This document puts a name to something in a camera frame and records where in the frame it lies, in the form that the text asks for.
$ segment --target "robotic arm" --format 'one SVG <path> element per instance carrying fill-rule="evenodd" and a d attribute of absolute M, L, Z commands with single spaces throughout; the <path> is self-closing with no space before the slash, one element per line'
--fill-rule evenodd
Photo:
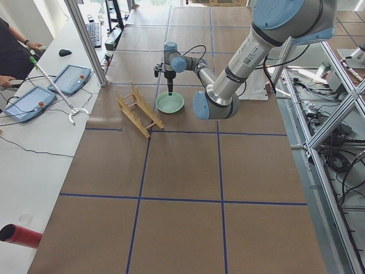
<path fill-rule="evenodd" d="M 165 43 L 164 63 L 155 66 L 155 76 L 163 72 L 172 93 L 176 73 L 194 71 L 206 87 L 194 96 L 195 115 L 205 120 L 231 118 L 240 107 L 235 91 L 269 51 L 281 46 L 289 37 L 294 38 L 295 45 L 331 38 L 336 11 L 336 0 L 257 0 L 249 36 L 218 77 L 203 59 L 181 55 L 174 42 Z"/>

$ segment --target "computer mouse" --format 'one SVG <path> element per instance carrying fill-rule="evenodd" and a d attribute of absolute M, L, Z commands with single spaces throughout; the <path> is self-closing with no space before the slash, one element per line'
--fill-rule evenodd
<path fill-rule="evenodd" d="M 61 49 L 58 53 L 59 56 L 64 57 L 64 56 L 68 56 L 72 53 L 71 50 L 68 49 Z"/>

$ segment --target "green handle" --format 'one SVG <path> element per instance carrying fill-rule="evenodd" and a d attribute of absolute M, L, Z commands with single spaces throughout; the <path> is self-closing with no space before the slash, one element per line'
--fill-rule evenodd
<path fill-rule="evenodd" d="M 35 66 L 36 69 L 38 69 L 36 66 L 36 60 L 34 59 L 33 56 L 29 57 L 29 61 Z"/>

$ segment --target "person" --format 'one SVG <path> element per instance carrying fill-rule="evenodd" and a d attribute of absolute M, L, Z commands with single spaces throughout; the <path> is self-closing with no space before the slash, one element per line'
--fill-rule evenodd
<path fill-rule="evenodd" d="M 24 80 L 33 68 L 31 53 L 20 43 L 40 50 L 41 43 L 31 42 L 0 18 L 0 86 L 12 87 L 10 80 Z"/>

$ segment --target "reacher grabber tool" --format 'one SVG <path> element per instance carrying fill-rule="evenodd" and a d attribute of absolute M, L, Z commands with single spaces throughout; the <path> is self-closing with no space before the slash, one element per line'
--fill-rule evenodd
<path fill-rule="evenodd" d="M 90 112 L 88 112 L 88 110 L 86 108 L 77 108 L 74 107 L 69 100 L 67 100 L 66 96 L 60 91 L 60 89 L 58 88 L 58 86 L 52 81 L 52 79 L 47 75 L 47 73 L 41 68 L 41 66 L 37 63 L 37 61 L 33 58 L 33 57 L 29 57 L 29 61 L 31 63 L 34 64 L 35 68 L 37 70 L 40 70 L 41 73 L 44 75 L 44 77 L 47 78 L 47 80 L 50 82 L 50 84 L 56 89 L 57 93 L 63 98 L 63 100 L 68 104 L 68 106 L 71 109 L 70 114 L 68 115 L 68 119 L 69 121 L 75 125 L 75 122 L 73 120 L 73 116 L 76 115 L 79 112 L 85 112 L 86 114 L 90 114 Z"/>

